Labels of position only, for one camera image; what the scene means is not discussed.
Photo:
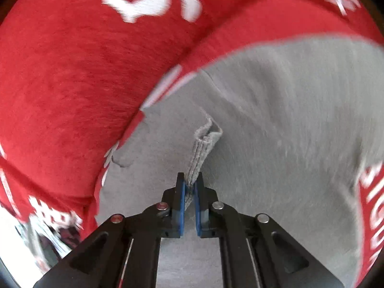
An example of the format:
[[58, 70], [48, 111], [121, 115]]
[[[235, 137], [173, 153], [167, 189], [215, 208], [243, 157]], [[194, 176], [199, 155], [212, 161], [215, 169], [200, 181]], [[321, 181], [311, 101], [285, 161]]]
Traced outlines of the grey small garment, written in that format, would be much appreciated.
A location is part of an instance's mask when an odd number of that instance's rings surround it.
[[357, 179], [383, 160], [383, 47], [309, 37], [249, 46], [145, 106], [109, 155], [96, 221], [142, 212], [183, 172], [267, 213], [345, 287], [363, 232]]

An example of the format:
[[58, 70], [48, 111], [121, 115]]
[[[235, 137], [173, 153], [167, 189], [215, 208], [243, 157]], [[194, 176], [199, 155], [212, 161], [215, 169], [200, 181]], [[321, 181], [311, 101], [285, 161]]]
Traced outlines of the red blanket with white characters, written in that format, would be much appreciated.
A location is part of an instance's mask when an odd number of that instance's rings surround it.
[[[145, 106], [249, 46], [331, 37], [383, 47], [383, 0], [4, 0], [1, 8], [1, 207], [43, 276], [103, 224], [109, 155]], [[161, 240], [155, 287], [223, 287], [219, 241], [197, 235], [199, 175], [184, 174], [184, 230]], [[352, 287], [374, 287], [383, 160], [360, 173], [356, 189], [363, 251]]]

